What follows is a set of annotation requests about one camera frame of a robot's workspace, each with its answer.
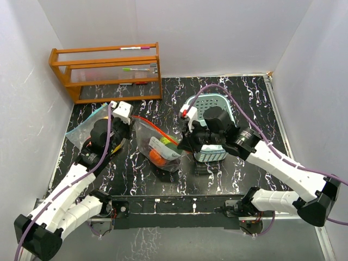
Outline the purple grapes bunch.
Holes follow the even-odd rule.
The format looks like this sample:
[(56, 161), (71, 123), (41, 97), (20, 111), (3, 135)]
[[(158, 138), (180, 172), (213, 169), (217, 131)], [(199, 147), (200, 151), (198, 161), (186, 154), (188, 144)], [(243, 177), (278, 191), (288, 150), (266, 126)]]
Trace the purple grapes bunch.
[(156, 150), (163, 158), (167, 160), (167, 164), (162, 167), (158, 167), (162, 170), (169, 171), (169, 172), (175, 172), (179, 168), (180, 162), (181, 162), (181, 156), (182, 151), (180, 150), (180, 153), (177, 153), (176, 151), (173, 151), (169, 149), (168, 147), (163, 144), (160, 139), (157, 139), (156, 137), (151, 137), (149, 144), (148, 144), (149, 153), (151, 150)]

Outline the orange zip plastic bag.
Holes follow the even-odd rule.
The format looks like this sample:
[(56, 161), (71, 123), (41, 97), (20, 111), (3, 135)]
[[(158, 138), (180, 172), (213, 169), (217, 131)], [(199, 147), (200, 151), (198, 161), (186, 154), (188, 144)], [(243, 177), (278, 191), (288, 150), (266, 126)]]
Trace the orange zip plastic bag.
[(185, 154), (179, 140), (143, 117), (133, 116), (133, 122), (138, 150), (157, 168), (176, 172)]

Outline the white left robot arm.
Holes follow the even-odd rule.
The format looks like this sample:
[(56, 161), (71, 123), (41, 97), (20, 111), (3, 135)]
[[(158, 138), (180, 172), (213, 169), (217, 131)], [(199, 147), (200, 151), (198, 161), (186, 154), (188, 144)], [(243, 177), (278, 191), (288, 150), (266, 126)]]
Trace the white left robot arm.
[(21, 214), (14, 221), (18, 243), (15, 260), (30, 260), (32, 256), (51, 260), (77, 227), (93, 216), (111, 213), (111, 198), (101, 190), (92, 191), (80, 202), (76, 200), (131, 137), (132, 127), (130, 117), (111, 116), (94, 123), (63, 180), (30, 214)]

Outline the blue zip top bag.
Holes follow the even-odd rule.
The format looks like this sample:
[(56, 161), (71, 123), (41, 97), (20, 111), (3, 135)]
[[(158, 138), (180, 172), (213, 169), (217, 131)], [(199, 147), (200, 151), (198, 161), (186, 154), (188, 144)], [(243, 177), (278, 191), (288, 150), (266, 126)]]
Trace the blue zip top bag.
[(107, 141), (109, 105), (104, 103), (78, 127), (65, 136), (82, 151), (85, 148), (102, 155)]

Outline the orange pumpkin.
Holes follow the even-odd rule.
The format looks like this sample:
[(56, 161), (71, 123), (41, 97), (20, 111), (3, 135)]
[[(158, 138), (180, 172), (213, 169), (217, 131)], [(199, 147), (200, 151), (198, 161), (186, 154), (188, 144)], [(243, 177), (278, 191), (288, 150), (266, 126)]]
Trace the orange pumpkin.
[(150, 161), (158, 167), (162, 167), (167, 164), (167, 160), (163, 158), (156, 150), (151, 150), (149, 157)]

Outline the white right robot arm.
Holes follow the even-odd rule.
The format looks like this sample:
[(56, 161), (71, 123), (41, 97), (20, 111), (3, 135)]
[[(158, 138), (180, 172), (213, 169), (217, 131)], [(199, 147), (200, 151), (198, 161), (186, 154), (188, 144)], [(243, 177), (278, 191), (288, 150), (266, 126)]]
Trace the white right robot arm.
[(198, 121), (197, 108), (184, 104), (179, 112), (185, 123), (178, 148), (192, 153), (204, 145), (220, 145), (230, 155), (267, 171), (291, 189), (271, 191), (251, 187), (235, 204), (225, 203), (223, 211), (237, 216), (254, 216), (274, 211), (297, 214), (305, 222), (322, 227), (337, 200), (341, 183), (332, 177), (319, 177), (279, 153), (257, 132), (236, 127), (228, 112), (211, 107), (203, 114), (205, 126)]

